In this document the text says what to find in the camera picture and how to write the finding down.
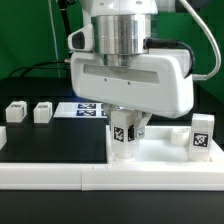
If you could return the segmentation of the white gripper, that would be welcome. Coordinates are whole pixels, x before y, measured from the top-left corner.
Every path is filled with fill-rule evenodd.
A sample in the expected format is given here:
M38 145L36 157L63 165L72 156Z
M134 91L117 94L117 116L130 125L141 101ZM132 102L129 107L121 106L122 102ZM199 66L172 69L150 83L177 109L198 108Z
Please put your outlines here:
M187 50L151 48L131 56L130 64L122 67L106 65L93 51L93 40L92 25L68 37L72 87L81 98L103 102L108 122L111 104L138 110L134 136L140 140L152 114L177 118L192 109L191 56Z

